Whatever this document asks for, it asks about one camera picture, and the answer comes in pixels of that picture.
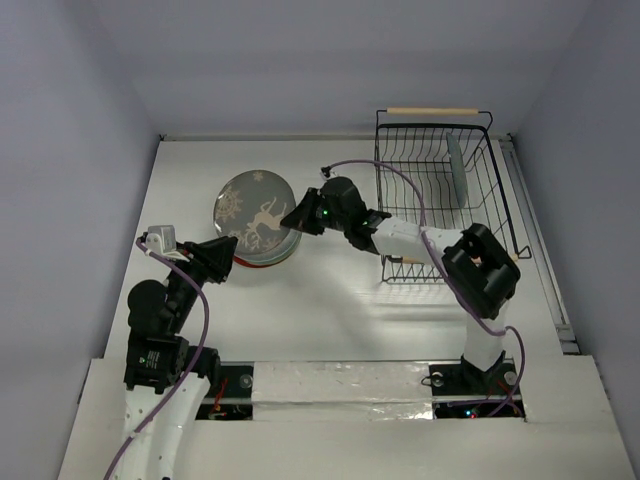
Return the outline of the red and teal floral plate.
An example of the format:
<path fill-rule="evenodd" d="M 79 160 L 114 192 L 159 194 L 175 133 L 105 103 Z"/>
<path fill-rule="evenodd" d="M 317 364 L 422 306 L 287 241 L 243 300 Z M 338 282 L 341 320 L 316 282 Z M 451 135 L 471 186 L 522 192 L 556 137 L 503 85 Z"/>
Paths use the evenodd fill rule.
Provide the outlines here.
<path fill-rule="evenodd" d="M 256 263 L 251 263 L 248 262 L 240 257 L 234 256 L 234 262 L 240 266 L 246 267 L 246 268 L 251 268 L 251 269 L 264 269 L 264 268 L 269 268 L 271 266 L 274 266 L 275 264 L 256 264 Z"/>

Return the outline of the grey reindeer plate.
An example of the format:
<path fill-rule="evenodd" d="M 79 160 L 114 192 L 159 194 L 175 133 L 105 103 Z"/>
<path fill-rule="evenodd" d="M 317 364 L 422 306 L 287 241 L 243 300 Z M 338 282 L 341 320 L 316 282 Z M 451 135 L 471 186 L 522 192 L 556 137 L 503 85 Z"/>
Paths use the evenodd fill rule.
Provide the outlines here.
<path fill-rule="evenodd" d="M 294 192 L 280 175 L 248 170 L 231 180 L 218 194 L 213 225 L 221 236 L 238 238 L 236 253 L 259 250 L 268 239 L 284 239 L 290 231 L 281 219 L 296 206 Z"/>

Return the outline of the blue floral rimmed plate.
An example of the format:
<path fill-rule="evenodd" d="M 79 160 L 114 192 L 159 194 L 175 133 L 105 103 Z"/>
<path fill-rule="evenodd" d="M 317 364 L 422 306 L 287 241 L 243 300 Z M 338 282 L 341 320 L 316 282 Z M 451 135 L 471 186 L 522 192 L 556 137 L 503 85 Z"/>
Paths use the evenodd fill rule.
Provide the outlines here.
<path fill-rule="evenodd" d="M 459 208 L 465 208 L 468 202 L 468 183 L 462 150 L 458 140 L 449 132 L 446 133 L 446 142 L 456 202 Z"/>

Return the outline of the light green flower plate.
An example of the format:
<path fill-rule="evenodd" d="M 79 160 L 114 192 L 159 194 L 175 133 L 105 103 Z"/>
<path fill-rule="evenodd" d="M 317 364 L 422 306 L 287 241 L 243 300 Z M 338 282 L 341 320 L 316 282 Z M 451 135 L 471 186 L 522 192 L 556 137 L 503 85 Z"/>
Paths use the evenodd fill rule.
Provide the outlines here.
<path fill-rule="evenodd" d="M 300 241 L 302 238 L 302 234 L 298 231 L 290 231 L 289 234 L 284 238 L 280 255 L 278 257 L 278 262 L 284 261 L 289 258 L 298 248 Z"/>

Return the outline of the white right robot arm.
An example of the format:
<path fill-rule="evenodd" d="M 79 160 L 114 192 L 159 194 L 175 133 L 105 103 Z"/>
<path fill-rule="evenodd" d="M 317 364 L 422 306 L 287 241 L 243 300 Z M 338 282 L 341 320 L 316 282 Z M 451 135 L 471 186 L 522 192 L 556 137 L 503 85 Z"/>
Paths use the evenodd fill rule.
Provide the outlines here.
<path fill-rule="evenodd" d="M 496 381 L 505 359 L 506 309 L 521 272 L 485 225 L 439 229 L 371 209 L 346 177 L 308 189 L 281 225 L 314 236 L 335 230 L 360 251 L 436 268 L 468 315 L 460 360 L 462 384 L 485 393 Z"/>

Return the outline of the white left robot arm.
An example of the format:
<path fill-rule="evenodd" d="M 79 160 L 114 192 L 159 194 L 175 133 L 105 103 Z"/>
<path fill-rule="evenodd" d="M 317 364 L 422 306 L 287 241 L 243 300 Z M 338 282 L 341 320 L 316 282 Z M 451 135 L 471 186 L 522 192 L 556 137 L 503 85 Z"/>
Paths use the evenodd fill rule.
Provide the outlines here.
<path fill-rule="evenodd" d="M 136 247 L 169 274 L 164 281 L 137 283 L 127 297 L 123 440 L 106 478 L 176 478 L 202 401 L 224 383 L 219 353 L 206 346 L 207 335 L 190 344 L 180 332 L 196 302 L 210 309 L 203 287 L 227 280 L 237 242 L 222 236 L 181 243 L 171 225 L 152 226 L 136 239 Z"/>

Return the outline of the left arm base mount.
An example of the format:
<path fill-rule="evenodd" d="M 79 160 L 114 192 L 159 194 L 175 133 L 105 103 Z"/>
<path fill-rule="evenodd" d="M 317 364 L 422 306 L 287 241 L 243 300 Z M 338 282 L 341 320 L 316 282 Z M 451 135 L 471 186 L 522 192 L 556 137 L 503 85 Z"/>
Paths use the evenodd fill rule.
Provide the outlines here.
<path fill-rule="evenodd" d="M 253 419 L 253 363 L 223 363 L 219 382 L 210 388 L 196 413 L 197 420 Z"/>

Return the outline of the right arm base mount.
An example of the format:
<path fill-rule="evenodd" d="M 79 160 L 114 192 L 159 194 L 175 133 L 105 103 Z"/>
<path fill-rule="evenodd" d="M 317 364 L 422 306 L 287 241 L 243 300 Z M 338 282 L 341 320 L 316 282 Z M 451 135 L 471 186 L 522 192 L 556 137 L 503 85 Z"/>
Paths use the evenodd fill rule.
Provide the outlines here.
<path fill-rule="evenodd" d="M 429 366 L 420 383 L 432 396 L 436 419 L 519 418 L 525 419 L 525 407 L 518 372 L 512 362 L 499 367 L 488 385 L 471 385 L 463 378 L 459 363 Z"/>

